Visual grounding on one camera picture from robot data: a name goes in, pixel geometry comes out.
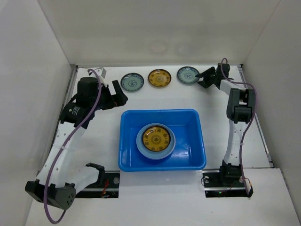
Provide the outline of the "yellow patterned plate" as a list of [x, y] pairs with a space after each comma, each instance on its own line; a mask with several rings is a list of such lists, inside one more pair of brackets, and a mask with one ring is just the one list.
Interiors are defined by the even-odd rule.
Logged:
[[155, 69], [148, 75], [148, 82], [155, 88], [164, 88], [170, 84], [172, 76], [164, 69]]
[[143, 146], [152, 152], [161, 152], [168, 148], [171, 143], [169, 131], [160, 125], [147, 127], [142, 134]]

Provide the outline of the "light blue plastic plate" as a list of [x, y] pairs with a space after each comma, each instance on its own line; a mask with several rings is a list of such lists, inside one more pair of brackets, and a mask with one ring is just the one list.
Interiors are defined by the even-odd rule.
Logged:
[[[161, 152], [152, 152], [152, 151], [149, 151], [142, 144], [142, 134], [143, 134], [143, 131], [147, 127], [154, 126], [154, 125], [163, 126], [164, 128], [166, 128], [169, 131], [169, 133], [171, 135], [171, 143], [170, 143], [170, 145], [168, 146], [167, 149], [165, 149], [164, 151], [161, 151]], [[168, 126], [163, 125], [163, 124], [159, 124], [159, 123], [151, 123], [151, 124], [148, 124], [148, 125], [144, 126], [142, 129], [140, 129], [140, 131], [138, 132], [137, 137], [136, 137], [136, 145], [137, 145], [137, 148], [138, 148], [139, 152], [144, 157], [146, 157], [147, 159], [150, 159], [150, 160], [162, 160], [162, 159], [168, 157], [173, 152], [173, 150], [175, 148], [175, 142], [176, 142], [176, 138], [175, 138], [174, 132]]]

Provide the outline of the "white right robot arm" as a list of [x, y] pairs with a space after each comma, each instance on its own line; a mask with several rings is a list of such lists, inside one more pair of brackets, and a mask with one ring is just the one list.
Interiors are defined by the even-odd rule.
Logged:
[[222, 160], [217, 178], [218, 186], [230, 186], [244, 179], [242, 149], [246, 132], [256, 113], [257, 94], [249, 83], [237, 82], [229, 78], [230, 65], [219, 63], [195, 77], [201, 78], [198, 84], [204, 88], [215, 85], [229, 97], [226, 116], [229, 119], [227, 150]]

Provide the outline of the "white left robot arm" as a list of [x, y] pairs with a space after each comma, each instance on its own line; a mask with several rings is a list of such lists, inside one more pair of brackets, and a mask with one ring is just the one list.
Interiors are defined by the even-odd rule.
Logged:
[[76, 146], [95, 112], [126, 104], [128, 98], [119, 82], [114, 80], [112, 84], [116, 92], [114, 95], [100, 78], [84, 77], [79, 80], [77, 93], [65, 105], [60, 115], [55, 140], [42, 170], [34, 181], [26, 183], [25, 191], [33, 199], [68, 210], [76, 195], [84, 188], [90, 184], [101, 186], [105, 183], [104, 166], [96, 163], [87, 163], [73, 178], [67, 177], [67, 171]]

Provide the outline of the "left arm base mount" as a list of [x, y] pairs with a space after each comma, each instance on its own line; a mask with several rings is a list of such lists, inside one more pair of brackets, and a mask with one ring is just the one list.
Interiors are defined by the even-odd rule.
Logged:
[[119, 197], [120, 171], [106, 171], [101, 184], [93, 183], [88, 185], [78, 194], [76, 198], [100, 198], [112, 199]]

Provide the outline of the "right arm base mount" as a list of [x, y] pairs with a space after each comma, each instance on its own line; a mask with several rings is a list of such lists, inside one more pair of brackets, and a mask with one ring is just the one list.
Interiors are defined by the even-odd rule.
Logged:
[[253, 195], [253, 186], [248, 178], [223, 178], [217, 170], [202, 171], [201, 185], [206, 198], [246, 197]]

